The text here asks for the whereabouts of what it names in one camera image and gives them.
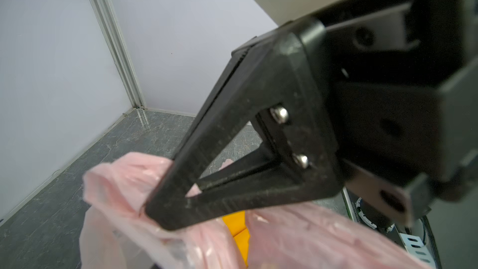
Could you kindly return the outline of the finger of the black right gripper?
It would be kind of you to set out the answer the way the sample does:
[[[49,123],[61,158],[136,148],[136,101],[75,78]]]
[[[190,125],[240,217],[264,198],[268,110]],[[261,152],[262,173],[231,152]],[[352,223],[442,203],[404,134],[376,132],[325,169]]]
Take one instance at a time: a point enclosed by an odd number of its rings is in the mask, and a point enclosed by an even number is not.
[[[343,188],[327,110],[332,61],[317,19],[232,51],[144,205],[165,230],[238,211],[332,198]]]

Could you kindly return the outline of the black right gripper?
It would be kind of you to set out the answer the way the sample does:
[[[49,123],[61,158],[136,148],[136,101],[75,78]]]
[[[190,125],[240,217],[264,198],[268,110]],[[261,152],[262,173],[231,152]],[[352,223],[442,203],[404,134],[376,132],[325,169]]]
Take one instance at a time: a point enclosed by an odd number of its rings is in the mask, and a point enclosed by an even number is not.
[[[411,225],[478,180],[478,0],[340,0],[314,13],[334,83],[347,187]]]

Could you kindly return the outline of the orange banana bunch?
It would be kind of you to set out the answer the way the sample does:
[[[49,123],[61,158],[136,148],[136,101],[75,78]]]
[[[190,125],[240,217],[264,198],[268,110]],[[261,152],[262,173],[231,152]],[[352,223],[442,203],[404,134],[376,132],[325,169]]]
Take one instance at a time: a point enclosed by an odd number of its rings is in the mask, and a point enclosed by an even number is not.
[[[222,219],[235,240],[245,266],[248,267],[250,233],[245,222],[245,211],[226,215]]]

